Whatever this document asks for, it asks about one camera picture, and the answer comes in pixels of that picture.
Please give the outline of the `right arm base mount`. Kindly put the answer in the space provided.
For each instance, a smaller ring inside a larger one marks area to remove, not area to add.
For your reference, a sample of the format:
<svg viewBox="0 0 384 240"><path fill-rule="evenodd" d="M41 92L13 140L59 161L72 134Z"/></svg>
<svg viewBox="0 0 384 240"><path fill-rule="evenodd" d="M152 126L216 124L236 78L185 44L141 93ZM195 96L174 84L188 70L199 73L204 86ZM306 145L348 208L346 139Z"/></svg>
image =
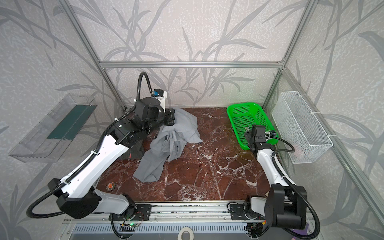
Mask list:
<svg viewBox="0 0 384 240"><path fill-rule="evenodd" d="M231 220L255 221L246 223L244 226L245 234L251 239L259 239L268 230L265 217L260 213L254 212L246 203L230 202L227 209L231 215Z"/></svg>

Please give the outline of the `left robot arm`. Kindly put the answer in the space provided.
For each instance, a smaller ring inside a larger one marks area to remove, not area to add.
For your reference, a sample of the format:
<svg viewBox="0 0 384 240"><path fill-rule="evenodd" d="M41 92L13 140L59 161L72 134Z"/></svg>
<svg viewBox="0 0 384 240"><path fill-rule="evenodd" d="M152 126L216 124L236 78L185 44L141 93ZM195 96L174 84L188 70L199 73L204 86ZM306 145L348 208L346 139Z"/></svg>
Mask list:
<svg viewBox="0 0 384 240"><path fill-rule="evenodd" d="M150 133L174 125L175 111L166 108L166 98L167 93L152 89L148 74L141 72L134 106L104 130L96 148L81 164L61 179L49 182L49 192L27 208L27 217L45 219L66 214L82 219L100 213L133 216L138 208L129 196L101 192L94 183L112 163Z"/></svg>

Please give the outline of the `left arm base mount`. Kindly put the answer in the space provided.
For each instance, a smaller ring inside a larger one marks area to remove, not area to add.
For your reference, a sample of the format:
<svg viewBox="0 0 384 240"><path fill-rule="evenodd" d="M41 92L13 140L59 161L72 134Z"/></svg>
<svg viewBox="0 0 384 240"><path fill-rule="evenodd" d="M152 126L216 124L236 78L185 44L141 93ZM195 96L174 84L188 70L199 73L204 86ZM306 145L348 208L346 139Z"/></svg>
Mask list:
<svg viewBox="0 0 384 240"><path fill-rule="evenodd" d="M109 221L114 222L116 231L121 233L134 232L142 222L148 221L151 215L152 205L139 204L129 206L122 214L110 214Z"/></svg>

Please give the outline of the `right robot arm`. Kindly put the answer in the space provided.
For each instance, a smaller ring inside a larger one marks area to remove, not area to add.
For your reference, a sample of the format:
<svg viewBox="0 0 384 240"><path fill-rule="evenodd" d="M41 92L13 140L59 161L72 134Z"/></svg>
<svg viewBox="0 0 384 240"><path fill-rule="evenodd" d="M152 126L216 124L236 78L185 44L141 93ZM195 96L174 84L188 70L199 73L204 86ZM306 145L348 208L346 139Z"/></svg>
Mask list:
<svg viewBox="0 0 384 240"><path fill-rule="evenodd" d="M263 214L266 224L269 228L280 228L302 240L317 238L321 223L314 207L308 201L307 192L304 187L294 183L277 158L280 152L295 153L295 147L277 137L275 131L267 132L263 125L252 125L245 129L247 145L262 166L270 184ZM310 211L314 218L315 229L312 233L304 235L296 230L306 228L307 211Z"/></svg>

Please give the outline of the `light grey long sleeve shirt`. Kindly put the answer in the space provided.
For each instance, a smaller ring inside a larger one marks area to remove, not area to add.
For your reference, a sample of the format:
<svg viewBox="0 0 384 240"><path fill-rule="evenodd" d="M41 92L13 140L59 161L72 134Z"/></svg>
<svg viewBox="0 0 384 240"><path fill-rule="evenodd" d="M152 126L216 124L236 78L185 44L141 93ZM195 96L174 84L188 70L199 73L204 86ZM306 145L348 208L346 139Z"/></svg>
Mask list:
<svg viewBox="0 0 384 240"><path fill-rule="evenodd" d="M150 149L141 158L133 177L143 183L157 182L165 162L178 159L187 143L202 143L197 117L183 110L175 110L175 124L162 126Z"/></svg>

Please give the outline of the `green plastic basket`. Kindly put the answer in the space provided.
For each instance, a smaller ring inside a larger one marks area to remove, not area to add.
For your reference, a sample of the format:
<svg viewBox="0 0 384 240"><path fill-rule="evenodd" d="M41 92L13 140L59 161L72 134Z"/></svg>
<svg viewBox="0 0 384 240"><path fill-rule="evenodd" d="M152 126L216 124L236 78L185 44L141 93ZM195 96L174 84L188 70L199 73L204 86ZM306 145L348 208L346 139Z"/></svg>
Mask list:
<svg viewBox="0 0 384 240"><path fill-rule="evenodd" d="M252 125L263 125L266 128L266 132L275 130L263 108L256 103L249 102L230 105L227 107L227 114L238 143L243 150L249 150L244 133L250 130Z"/></svg>

